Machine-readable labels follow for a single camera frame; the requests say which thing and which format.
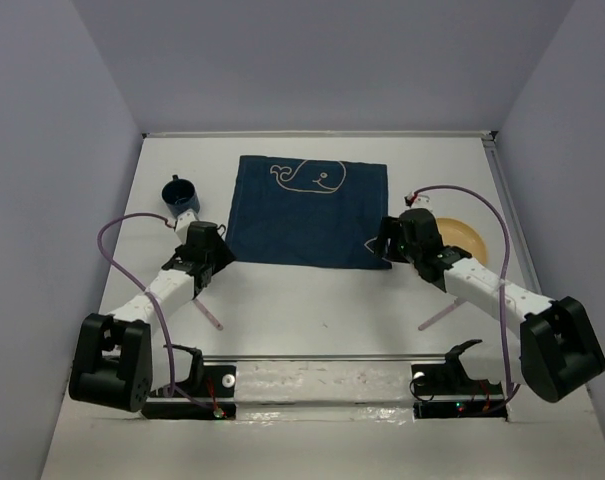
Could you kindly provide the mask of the tan wooden plate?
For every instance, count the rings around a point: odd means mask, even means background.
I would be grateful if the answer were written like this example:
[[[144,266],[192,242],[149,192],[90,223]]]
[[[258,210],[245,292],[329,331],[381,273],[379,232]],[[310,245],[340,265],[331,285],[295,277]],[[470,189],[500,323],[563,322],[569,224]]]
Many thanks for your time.
[[[436,219],[443,242],[469,252],[483,266],[488,265],[488,250],[483,238],[470,225],[448,217]]]

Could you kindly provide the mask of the blue whale cloth placemat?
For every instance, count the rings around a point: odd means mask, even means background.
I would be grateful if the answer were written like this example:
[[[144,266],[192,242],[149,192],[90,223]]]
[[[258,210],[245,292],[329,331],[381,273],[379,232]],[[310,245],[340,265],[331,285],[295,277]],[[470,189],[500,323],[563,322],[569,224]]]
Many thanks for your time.
[[[383,164],[243,155],[226,242],[241,262],[387,270],[370,248],[388,197]]]

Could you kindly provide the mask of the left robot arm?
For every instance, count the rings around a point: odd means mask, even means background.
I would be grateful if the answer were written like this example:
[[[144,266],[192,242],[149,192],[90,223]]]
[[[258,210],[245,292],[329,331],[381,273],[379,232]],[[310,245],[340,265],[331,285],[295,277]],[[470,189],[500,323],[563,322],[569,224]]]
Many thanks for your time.
[[[151,393],[197,392],[205,379],[202,352],[173,343],[168,319],[193,302],[212,277],[235,261],[219,226],[194,221],[149,286],[121,307],[82,322],[68,384],[71,399],[128,412]]]

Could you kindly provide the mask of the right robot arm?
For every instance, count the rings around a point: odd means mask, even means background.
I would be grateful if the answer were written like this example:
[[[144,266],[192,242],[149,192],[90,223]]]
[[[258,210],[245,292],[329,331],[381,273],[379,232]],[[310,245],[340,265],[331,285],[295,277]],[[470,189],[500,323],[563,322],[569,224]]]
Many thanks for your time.
[[[603,350],[578,300],[531,292],[445,244],[430,211],[383,218],[373,252],[412,265],[423,281],[497,320],[499,347],[472,339],[447,352],[442,379],[450,390],[464,392],[477,381],[525,385],[556,403],[605,372]]]

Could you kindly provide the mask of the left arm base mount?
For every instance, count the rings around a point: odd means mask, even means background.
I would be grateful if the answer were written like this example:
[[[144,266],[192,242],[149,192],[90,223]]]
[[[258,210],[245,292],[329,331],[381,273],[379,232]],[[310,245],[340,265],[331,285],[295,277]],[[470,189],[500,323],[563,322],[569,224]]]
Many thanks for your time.
[[[234,364],[204,364],[199,384],[189,379],[177,384],[172,397],[159,389],[151,394],[140,414],[147,420],[226,421],[236,417]]]

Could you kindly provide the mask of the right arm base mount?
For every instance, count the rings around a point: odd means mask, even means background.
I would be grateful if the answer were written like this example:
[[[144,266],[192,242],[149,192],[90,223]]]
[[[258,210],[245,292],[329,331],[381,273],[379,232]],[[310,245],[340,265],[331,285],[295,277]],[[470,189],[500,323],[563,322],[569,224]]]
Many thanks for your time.
[[[479,339],[453,346],[439,363],[411,366],[409,392],[417,419],[466,419],[508,417],[506,394],[500,383],[471,379],[461,358]]]

